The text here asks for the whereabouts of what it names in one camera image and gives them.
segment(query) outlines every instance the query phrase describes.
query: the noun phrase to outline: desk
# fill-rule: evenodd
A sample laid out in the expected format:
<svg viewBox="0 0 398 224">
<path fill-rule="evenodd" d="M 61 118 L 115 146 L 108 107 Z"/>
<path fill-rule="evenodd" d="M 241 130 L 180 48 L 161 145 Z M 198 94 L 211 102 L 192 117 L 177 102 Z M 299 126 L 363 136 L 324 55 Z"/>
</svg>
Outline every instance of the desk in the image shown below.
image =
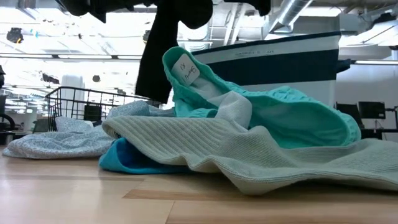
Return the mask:
<svg viewBox="0 0 398 224">
<path fill-rule="evenodd" d="M 398 223 L 398 195 L 302 183 L 245 197 L 222 175 L 126 175 L 0 155 L 1 223 Z"/>
<path fill-rule="evenodd" d="M 383 140 L 383 133 L 398 133 L 398 129 L 361 129 L 362 139 L 376 138 Z"/>
</svg>

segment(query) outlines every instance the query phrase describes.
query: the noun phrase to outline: handwritten label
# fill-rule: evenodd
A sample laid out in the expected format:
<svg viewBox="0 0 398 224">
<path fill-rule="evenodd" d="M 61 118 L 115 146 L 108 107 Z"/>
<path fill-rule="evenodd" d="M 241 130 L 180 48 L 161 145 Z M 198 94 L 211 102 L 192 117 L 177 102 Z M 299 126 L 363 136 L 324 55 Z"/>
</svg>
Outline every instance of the handwritten label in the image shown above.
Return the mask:
<svg viewBox="0 0 398 224">
<path fill-rule="evenodd" d="M 200 75 L 198 67 L 187 54 L 181 55 L 180 59 L 174 64 L 172 72 L 177 74 L 186 86 L 191 85 Z"/>
</svg>

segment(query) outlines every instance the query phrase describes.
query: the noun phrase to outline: teal garment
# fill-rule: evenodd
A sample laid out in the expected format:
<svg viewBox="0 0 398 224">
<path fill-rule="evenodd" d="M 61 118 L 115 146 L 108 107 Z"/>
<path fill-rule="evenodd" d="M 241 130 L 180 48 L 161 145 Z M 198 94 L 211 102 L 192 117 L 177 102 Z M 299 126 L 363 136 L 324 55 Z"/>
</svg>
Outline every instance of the teal garment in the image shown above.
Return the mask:
<svg viewBox="0 0 398 224">
<path fill-rule="evenodd" d="M 200 78 L 202 84 L 206 80 L 221 94 L 235 91 L 246 97 L 252 103 L 249 127 L 266 127 L 280 147 L 292 149 L 346 146 L 361 139 L 361 131 L 350 115 L 330 108 L 288 86 L 271 91 L 244 90 L 234 83 L 222 80 L 209 66 L 197 61 L 190 52 L 181 47 L 171 48 L 163 57 L 167 78 L 174 89 L 173 100 L 177 117 L 214 118 L 217 113 L 217 107 L 192 88 L 196 81 L 186 86 L 182 79 L 172 72 L 173 66 L 183 54 L 187 54 L 199 69 L 198 79 Z"/>
<path fill-rule="evenodd" d="M 191 172 L 187 166 L 160 164 L 145 156 L 125 138 L 119 138 L 99 159 L 99 166 L 108 171 L 127 174 L 176 174 Z"/>
</svg>

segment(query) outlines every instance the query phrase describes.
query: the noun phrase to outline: wire basket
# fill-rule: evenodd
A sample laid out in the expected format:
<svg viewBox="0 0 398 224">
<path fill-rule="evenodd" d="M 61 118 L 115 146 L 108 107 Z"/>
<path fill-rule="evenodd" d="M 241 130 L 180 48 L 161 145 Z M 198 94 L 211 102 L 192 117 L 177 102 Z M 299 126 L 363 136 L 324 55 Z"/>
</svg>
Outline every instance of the wire basket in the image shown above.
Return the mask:
<svg viewBox="0 0 398 224">
<path fill-rule="evenodd" d="M 104 121 L 110 109 L 137 100 L 145 100 L 149 105 L 162 108 L 161 103 L 141 96 L 129 96 L 69 86 L 58 87 L 45 97 L 49 113 L 49 131 L 57 131 L 56 117 L 65 116 L 93 122 Z"/>
</svg>

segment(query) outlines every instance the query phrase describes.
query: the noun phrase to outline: industrial ceiling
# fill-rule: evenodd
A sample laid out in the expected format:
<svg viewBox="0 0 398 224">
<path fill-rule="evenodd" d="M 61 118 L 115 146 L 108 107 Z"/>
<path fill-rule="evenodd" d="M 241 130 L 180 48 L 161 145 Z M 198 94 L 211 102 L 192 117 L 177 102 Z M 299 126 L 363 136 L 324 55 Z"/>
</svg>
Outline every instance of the industrial ceiling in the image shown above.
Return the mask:
<svg viewBox="0 0 398 224">
<path fill-rule="evenodd" d="M 383 59 L 391 55 L 389 45 L 398 45 L 394 40 L 398 35 L 396 20 L 390 21 L 388 36 L 384 34 L 370 44 L 363 41 L 372 20 L 382 13 L 395 13 L 396 0 L 274 0 L 271 13 L 265 17 L 248 4 L 213 2 L 214 14 L 206 26 L 189 30 L 180 25 L 182 47 L 200 50 L 337 30 L 346 34 L 341 58 Z M 304 7 L 288 11 L 296 10 L 300 17 L 288 21 L 289 26 L 281 26 L 278 22 L 283 21 L 280 15 L 286 12 L 287 4 Z M 115 91 L 117 87 L 131 94 L 145 47 L 143 36 L 150 30 L 155 13 L 155 6 L 137 6 L 134 12 L 108 13 L 103 24 L 90 14 L 72 16 L 54 0 L 1 0 L 0 65 L 8 74 L 6 86 L 14 92 L 15 85 L 34 88 L 43 96 L 56 87 L 41 80 L 43 73 L 59 79 L 64 74 L 79 74 L 84 76 L 87 88 Z M 24 40 L 19 44 L 6 38 L 13 27 L 22 29 Z M 387 28 L 376 29 L 385 33 L 383 29 Z M 93 75 L 100 75 L 101 81 L 94 82 Z"/>
</svg>

